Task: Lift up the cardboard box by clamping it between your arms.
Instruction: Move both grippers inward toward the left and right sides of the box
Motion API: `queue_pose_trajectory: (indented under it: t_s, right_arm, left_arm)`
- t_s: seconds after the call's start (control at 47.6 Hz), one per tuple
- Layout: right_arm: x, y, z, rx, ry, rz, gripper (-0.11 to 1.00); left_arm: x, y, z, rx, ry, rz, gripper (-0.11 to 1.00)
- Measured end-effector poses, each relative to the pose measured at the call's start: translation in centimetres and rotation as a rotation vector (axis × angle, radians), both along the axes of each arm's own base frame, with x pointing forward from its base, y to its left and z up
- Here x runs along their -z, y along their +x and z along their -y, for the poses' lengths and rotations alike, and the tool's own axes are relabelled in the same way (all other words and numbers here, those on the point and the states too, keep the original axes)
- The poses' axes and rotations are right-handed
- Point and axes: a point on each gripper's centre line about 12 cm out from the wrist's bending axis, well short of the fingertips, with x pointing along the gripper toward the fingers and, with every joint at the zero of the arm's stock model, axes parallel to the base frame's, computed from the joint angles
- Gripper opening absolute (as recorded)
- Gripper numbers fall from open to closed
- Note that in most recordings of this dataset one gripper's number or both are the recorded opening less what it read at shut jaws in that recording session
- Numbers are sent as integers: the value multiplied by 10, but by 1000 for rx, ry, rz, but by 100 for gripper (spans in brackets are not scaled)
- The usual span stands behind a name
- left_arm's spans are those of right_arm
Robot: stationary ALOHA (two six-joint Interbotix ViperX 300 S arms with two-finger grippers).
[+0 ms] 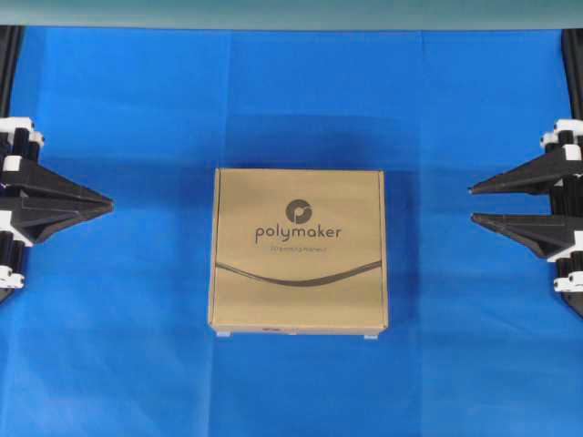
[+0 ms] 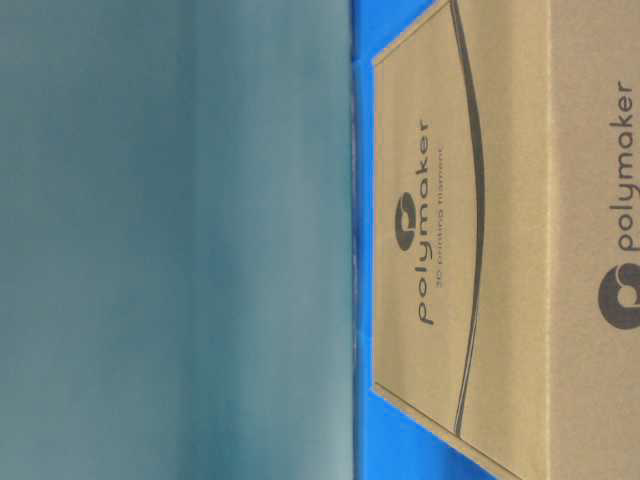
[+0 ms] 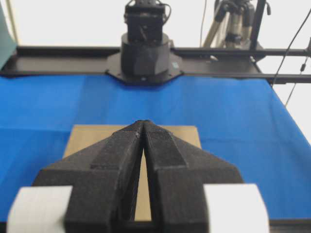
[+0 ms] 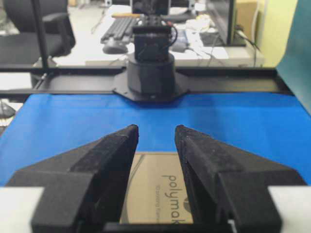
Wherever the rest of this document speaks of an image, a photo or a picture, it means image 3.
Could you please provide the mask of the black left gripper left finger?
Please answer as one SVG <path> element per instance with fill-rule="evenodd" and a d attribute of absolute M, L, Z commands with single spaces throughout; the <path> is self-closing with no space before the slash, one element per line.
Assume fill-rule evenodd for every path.
<path fill-rule="evenodd" d="M 134 220 L 143 125 L 136 121 L 39 171 L 33 186 L 72 186 L 67 233 L 110 233 L 114 222 Z"/>

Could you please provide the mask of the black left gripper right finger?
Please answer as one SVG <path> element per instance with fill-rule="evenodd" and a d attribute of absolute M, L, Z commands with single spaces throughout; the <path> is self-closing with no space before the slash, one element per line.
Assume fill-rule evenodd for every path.
<path fill-rule="evenodd" d="M 163 233 L 206 233 L 204 184 L 243 183 L 238 168 L 144 121 L 152 221 Z"/>

